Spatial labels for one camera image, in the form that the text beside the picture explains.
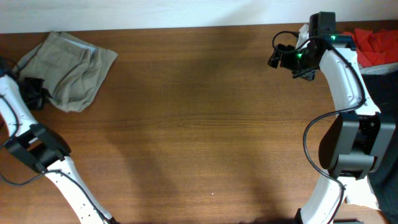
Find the khaki green shorts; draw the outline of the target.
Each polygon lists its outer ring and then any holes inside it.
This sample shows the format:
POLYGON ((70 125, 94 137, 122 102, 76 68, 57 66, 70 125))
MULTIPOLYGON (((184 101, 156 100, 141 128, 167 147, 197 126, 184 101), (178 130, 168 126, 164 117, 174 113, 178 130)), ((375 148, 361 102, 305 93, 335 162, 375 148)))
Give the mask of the khaki green shorts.
POLYGON ((49 102, 64 112, 89 107, 118 54, 66 32, 51 32, 13 71, 20 79, 43 79, 49 102))

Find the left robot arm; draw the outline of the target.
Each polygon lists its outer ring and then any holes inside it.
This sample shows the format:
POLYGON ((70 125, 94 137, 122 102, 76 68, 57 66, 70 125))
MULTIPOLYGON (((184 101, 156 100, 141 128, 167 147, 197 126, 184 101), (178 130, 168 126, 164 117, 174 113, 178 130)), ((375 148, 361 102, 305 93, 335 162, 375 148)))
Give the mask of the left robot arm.
POLYGON ((80 177, 69 145, 31 114, 31 110, 41 110, 47 101, 43 83, 40 78, 20 79, 19 71, 11 68, 11 60, 1 59, 1 117, 9 133, 1 146, 36 172, 24 185, 46 177, 59 189, 81 223, 116 223, 80 177))

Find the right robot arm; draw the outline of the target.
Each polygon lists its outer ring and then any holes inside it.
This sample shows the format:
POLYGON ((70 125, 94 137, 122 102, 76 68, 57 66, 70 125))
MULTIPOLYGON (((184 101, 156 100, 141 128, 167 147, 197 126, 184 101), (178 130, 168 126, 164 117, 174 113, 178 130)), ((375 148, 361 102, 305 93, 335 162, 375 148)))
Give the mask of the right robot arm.
POLYGON ((297 210, 294 223, 334 223, 343 201, 355 187, 365 196, 368 174, 376 171, 391 142, 396 126, 384 116, 366 89, 358 67, 352 37, 293 33, 297 45, 272 44, 268 64, 283 67, 294 78, 309 78, 320 70, 326 77, 334 111, 314 118, 303 133, 303 150, 320 174, 308 202, 297 210), (335 120, 320 141, 316 165, 308 151, 310 128, 324 118, 335 120))

